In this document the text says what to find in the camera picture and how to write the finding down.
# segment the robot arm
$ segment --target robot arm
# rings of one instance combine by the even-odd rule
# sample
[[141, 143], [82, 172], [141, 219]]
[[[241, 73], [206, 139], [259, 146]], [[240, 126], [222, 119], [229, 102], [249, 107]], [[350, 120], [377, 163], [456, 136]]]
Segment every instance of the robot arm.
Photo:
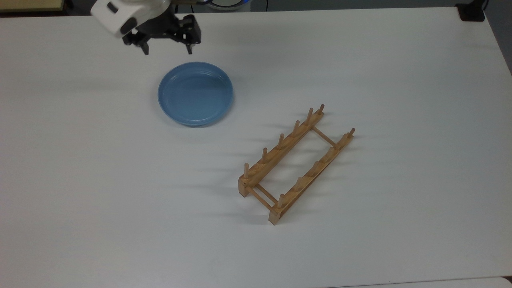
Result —
[[173, 13], [170, 0], [98, 0], [91, 14], [115, 37], [126, 45], [140, 47], [149, 54], [147, 41], [169, 38], [192, 47], [201, 43], [201, 29], [193, 15], [179, 20]]

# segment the wooden dish rack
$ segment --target wooden dish rack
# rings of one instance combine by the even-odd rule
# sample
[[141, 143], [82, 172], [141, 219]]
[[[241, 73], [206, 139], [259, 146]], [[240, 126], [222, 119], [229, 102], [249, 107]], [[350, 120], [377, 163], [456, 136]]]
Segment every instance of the wooden dish rack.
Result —
[[[277, 224], [279, 219], [288, 211], [288, 209], [290, 209], [290, 207], [311, 185], [311, 183], [315, 181], [318, 175], [320, 175], [327, 165], [336, 158], [336, 156], [350, 143], [350, 141], [352, 141], [352, 138], [354, 137], [353, 134], [355, 129], [352, 128], [352, 130], [350, 130], [349, 133], [345, 133], [338, 142], [334, 142], [315, 127], [324, 115], [323, 109], [323, 104], [315, 113], [313, 113], [313, 108], [310, 108], [306, 120], [302, 122], [302, 124], [297, 120], [293, 131], [288, 136], [285, 137], [284, 134], [281, 134], [279, 136], [278, 144], [272, 148], [272, 150], [268, 151], [267, 148], [263, 148], [263, 155], [258, 162], [256, 162], [252, 167], [249, 167], [249, 163], [245, 163], [244, 174], [242, 174], [238, 179], [239, 193], [244, 197], [250, 193], [258, 199], [270, 211], [268, 220], [274, 225]], [[295, 185], [286, 192], [286, 194], [281, 194], [279, 199], [275, 199], [260, 185], [260, 181], [311, 130], [325, 139], [325, 141], [327, 141], [332, 147], [329, 148], [327, 153], [319, 161], [316, 161], [313, 164], [313, 167], [304, 176], [297, 179]], [[264, 200], [254, 190], [255, 188], [267, 196], [272, 203], [269, 204]]]

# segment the wooden dowel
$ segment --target wooden dowel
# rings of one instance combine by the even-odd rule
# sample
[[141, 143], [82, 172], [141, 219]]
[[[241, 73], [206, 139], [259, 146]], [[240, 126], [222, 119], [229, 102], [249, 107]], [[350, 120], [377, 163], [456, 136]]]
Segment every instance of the wooden dowel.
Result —
[[325, 141], [329, 142], [330, 145], [336, 146], [336, 142], [332, 141], [331, 138], [327, 137], [324, 133], [322, 133], [317, 127], [311, 127], [311, 130], [316, 132], [320, 137], [322, 137]]
[[244, 165], [244, 178], [249, 178], [249, 163], [245, 163]]
[[245, 189], [247, 189], [256, 199], [258, 199], [261, 202], [261, 204], [265, 205], [265, 207], [268, 210], [272, 210], [272, 206], [270, 206], [270, 204], [267, 203], [267, 201], [265, 201], [258, 193], [256, 193], [256, 191], [253, 188], [246, 187]]
[[281, 150], [283, 148], [283, 139], [285, 138], [285, 135], [281, 133], [279, 135], [279, 142], [278, 142], [278, 150]]
[[297, 182], [293, 186], [294, 190], [297, 191], [301, 187], [302, 177], [297, 178]]
[[315, 161], [315, 164], [313, 164], [313, 167], [308, 171], [308, 174], [306, 174], [306, 176], [308, 177], [313, 177], [315, 176], [316, 174], [316, 169], [318, 168], [318, 165], [320, 164], [320, 162], [318, 161]]
[[333, 152], [334, 152], [334, 147], [330, 147], [329, 150], [326, 153], [327, 158], [331, 158]]
[[292, 137], [297, 137], [297, 130], [298, 130], [299, 123], [300, 123], [299, 120], [295, 121], [295, 126], [293, 127], [293, 132], [291, 133]]
[[267, 162], [267, 148], [263, 148], [263, 155], [261, 156], [261, 162], [265, 164]]
[[311, 121], [311, 115], [313, 114], [313, 108], [309, 108], [308, 117], [306, 118], [306, 124], [309, 125]]
[[323, 105], [323, 104], [322, 104], [322, 105], [320, 105], [320, 109], [317, 111], [317, 113], [318, 113], [318, 114], [321, 114], [321, 113], [322, 113], [322, 111], [324, 110], [324, 107], [325, 107], [325, 105]]
[[261, 192], [263, 192], [263, 194], [265, 194], [265, 196], [268, 197], [268, 199], [270, 199], [272, 202], [277, 203], [278, 201], [274, 198], [274, 196], [272, 196], [272, 194], [270, 194], [267, 190], [265, 190], [265, 188], [263, 188], [259, 183], [255, 185], [256, 188], [258, 188]]
[[281, 195], [279, 195], [279, 201], [278, 201], [277, 207], [281, 208], [284, 203], [285, 203], [285, 194], [281, 194]]
[[338, 143], [336, 143], [336, 146], [334, 146], [334, 148], [336, 150], [341, 149], [341, 147], [345, 144], [347, 137], [348, 137], [348, 133], [343, 134], [342, 138], [338, 141]]

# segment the blue bowl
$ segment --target blue bowl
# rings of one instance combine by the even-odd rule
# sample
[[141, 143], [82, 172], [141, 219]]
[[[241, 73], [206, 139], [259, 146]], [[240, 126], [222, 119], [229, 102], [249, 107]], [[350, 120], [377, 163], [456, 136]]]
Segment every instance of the blue bowl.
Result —
[[158, 103], [174, 121], [201, 126], [219, 120], [233, 102], [233, 86], [219, 67], [190, 62], [172, 69], [158, 86]]

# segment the table surface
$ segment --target table surface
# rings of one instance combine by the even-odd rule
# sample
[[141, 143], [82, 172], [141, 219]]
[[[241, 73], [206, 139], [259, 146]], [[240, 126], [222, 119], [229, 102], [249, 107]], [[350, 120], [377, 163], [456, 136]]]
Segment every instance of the table surface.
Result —
[[481, 278], [481, 279], [461, 279], [448, 281], [432, 281], [432, 282], [414, 282], [400, 284], [383, 284], [358, 286], [360, 288], [512, 288], [505, 278]]
[[[512, 274], [512, 77], [455, 8], [196, 15], [203, 43], [126, 47], [89, 16], [0, 19], [0, 286], [332, 287]], [[235, 101], [157, 102], [205, 61]], [[245, 162], [310, 107], [349, 147], [273, 226]], [[314, 134], [262, 182], [290, 188]]]

